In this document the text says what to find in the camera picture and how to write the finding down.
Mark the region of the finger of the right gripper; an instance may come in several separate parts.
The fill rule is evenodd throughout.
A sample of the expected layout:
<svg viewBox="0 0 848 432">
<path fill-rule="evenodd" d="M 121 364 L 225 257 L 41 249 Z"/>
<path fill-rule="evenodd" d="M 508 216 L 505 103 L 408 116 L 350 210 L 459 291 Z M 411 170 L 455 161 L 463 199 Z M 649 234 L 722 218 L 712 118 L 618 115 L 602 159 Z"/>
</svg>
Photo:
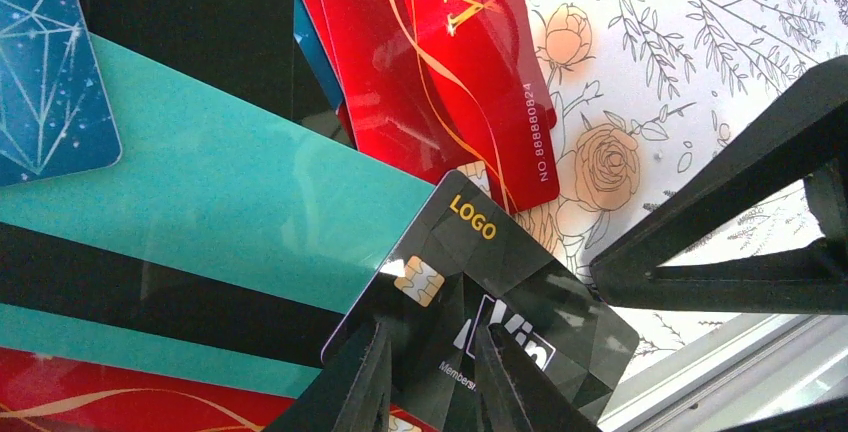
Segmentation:
<svg viewBox="0 0 848 432">
<path fill-rule="evenodd" d="M 795 181 L 822 237 L 794 250 L 674 266 L 671 259 Z M 627 308 L 847 311 L 847 60 L 808 69 L 684 187 L 590 263 L 599 296 Z"/>
</svg>

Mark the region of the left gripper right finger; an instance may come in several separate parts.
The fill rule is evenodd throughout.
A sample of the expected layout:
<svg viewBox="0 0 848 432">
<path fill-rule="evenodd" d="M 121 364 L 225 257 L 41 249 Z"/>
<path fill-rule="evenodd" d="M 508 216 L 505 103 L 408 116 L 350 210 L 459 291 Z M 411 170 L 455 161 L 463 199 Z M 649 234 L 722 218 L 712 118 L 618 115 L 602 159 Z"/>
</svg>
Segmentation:
<svg viewBox="0 0 848 432">
<path fill-rule="evenodd" d="M 598 427 L 558 391 L 500 324 L 475 332 L 480 431 L 592 432 Z"/>
</svg>

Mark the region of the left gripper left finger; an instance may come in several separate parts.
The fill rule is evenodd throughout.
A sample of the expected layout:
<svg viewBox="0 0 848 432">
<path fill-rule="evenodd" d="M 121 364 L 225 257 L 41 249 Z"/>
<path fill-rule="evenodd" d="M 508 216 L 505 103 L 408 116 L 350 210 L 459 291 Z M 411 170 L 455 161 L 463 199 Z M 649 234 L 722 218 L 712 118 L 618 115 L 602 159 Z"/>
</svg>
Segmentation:
<svg viewBox="0 0 848 432">
<path fill-rule="evenodd" d="M 391 341 L 383 323 L 366 324 L 347 341 L 272 431 L 386 431 L 391 395 Z"/>
</svg>

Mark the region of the black vip logo card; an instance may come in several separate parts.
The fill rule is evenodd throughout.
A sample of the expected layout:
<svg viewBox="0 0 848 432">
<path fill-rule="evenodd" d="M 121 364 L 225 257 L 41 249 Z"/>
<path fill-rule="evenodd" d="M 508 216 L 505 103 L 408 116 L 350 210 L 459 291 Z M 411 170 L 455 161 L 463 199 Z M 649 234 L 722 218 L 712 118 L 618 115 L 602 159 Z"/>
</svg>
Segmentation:
<svg viewBox="0 0 848 432">
<path fill-rule="evenodd" d="M 638 333 L 464 174 L 444 176 L 325 344 L 389 330 L 392 401 L 439 431 L 473 431 L 475 333 L 503 326 L 584 416 L 597 421 Z"/>
</svg>

